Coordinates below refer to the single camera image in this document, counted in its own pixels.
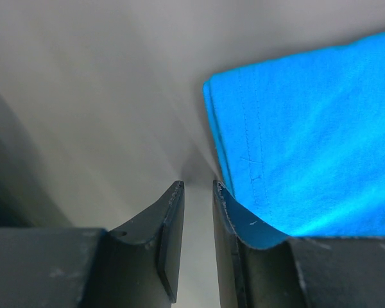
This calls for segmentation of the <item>blue t shirt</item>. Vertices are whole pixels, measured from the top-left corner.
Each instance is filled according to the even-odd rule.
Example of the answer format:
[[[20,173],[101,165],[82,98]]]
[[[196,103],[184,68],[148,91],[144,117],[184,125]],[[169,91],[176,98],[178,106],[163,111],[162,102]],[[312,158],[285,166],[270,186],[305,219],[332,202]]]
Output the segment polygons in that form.
[[[385,236],[385,32],[215,74],[203,97],[250,212],[293,236]]]

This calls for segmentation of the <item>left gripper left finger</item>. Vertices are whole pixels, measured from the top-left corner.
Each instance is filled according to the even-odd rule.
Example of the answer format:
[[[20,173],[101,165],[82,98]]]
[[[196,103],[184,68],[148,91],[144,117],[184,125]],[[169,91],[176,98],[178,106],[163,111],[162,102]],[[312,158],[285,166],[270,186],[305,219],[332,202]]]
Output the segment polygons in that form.
[[[184,183],[113,230],[29,227],[0,204],[0,307],[170,307]]]

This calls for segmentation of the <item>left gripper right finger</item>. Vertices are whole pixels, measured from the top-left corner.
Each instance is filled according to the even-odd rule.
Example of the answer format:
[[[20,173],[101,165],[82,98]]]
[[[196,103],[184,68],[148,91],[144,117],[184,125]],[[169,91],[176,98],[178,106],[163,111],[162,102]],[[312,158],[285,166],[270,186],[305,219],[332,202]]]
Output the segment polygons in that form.
[[[385,237],[291,237],[215,180],[222,307],[385,307]]]

